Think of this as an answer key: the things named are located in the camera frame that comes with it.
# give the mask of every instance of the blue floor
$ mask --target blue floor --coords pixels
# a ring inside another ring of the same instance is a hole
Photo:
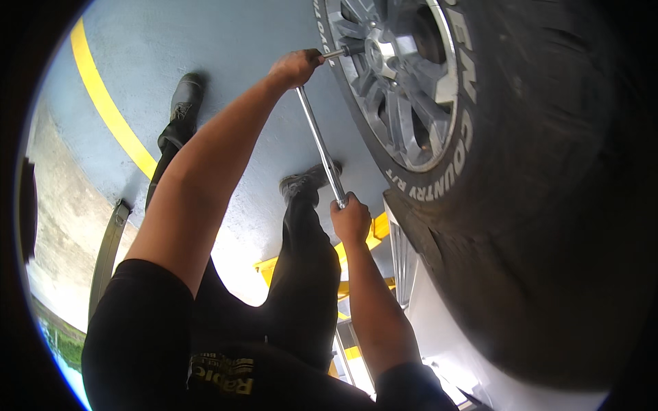
[[[84,13],[89,48],[107,90],[139,140],[156,160],[156,138],[166,126],[170,98],[180,77],[200,70],[210,78],[199,125],[264,76],[282,54],[320,47],[312,0],[185,1],[97,0]],[[328,66],[306,86],[327,147],[343,163],[342,183],[373,216],[384,211],[387,188],[361,140]],[[70,40],[57,53],[43,89],[60,136],[98,191],[114,204],[134,205],[139,226],[148,179],[130,160],[98,115],[80,79]],[[284,176],[320,162],[301,105],[286,93],[265,125],[232,197],[223,227],[262,260],[281,246],[285,206],[278,193]],[[331,190],[320,192],[318,214],[333,234]],[[390,247],[378,260],[390,261]]]

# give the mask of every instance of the right hand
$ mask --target right hand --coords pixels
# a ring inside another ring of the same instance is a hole
[[[336,200],[331,202],[331,221],[344,245],[365,243],[372,224],[368,206],[361,204],[351,191],[347,193],[347,206],[342,210]]]
[[[317,66],[324,63],[317,49],[298,50],[279,58],[270,69],[273,76],[286,84],[288,89],[299,87],[309,81]]]

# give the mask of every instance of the work boot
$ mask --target work boot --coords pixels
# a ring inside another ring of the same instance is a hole
[[[338,161],[334,161],[334,166],[340,177],[343,172],[343,166]],[[329,178],[326,171],[324,171],[324,166],[320,163],[306,170],[304,174],[293,174],[282,179],[279,183],[279,191],[284,196],[286,206],[289,205],[293,197],[297,195],[308,195],[313,208],[315,208],[320,202],[318,189],[327,184],[329,184]]]
[[[169,126],[158,138],[158,147],[164,152],[167,141],[171,141],[179,150],[197,131],[197,116],[203,101],[203,78],[197,73],[187,73],[176,86],[171,99]]]

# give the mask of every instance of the wheel rim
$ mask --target wheel rim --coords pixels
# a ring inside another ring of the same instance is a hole
[[[375,137],[412,172],[435,167],[457,112],[457,57],[436,0],[326,0],[334,46],[365,41],[340,57]]]

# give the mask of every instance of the person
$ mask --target person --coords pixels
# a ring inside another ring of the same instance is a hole
[[[368,207],[352,193],[344,209],[331,204],[331,218],[376,402],[327,374],[340,265],[315,212],[317,190],[328,183],[321,165],[281,182],[283,245],[262,306],[228,292],[210,259],[271,110],[323,62],[314,49],[283,56],[198,131],[203,81],[180,80],[144,221],[89,323],[82,375],[94,410],[457,409],[420,361],[411,325],[366,246]]]

